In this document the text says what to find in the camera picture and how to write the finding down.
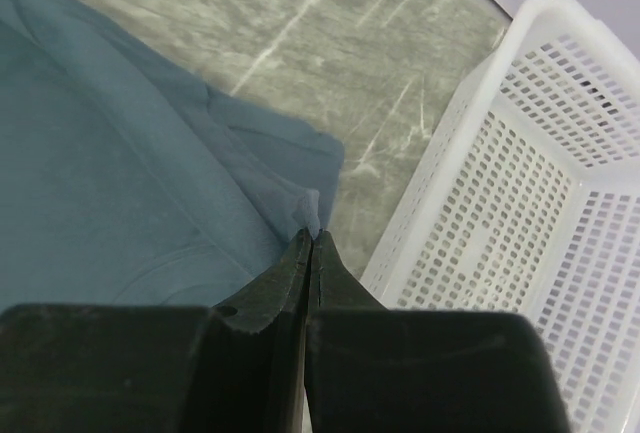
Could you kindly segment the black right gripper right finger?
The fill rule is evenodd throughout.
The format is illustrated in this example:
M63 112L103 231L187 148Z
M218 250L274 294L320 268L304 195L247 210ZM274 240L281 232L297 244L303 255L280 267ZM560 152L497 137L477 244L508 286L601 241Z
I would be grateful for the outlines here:
M549 356L514 313L393 310L314 242L305 387L317 432L566 432Z

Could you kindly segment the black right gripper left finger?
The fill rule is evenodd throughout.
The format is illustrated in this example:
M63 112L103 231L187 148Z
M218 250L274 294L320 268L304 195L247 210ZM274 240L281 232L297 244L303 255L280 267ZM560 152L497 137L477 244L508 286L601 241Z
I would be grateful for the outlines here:
M5 432L298 432L313 242L212 307L29 303L1 316Z

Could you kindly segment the blue-grey t-shirt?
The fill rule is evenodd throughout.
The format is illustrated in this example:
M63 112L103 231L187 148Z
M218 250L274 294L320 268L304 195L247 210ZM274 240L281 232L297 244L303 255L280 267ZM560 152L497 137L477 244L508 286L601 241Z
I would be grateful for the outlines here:
M215 305L331 216L343 144L78 0L1 0L1 305Z

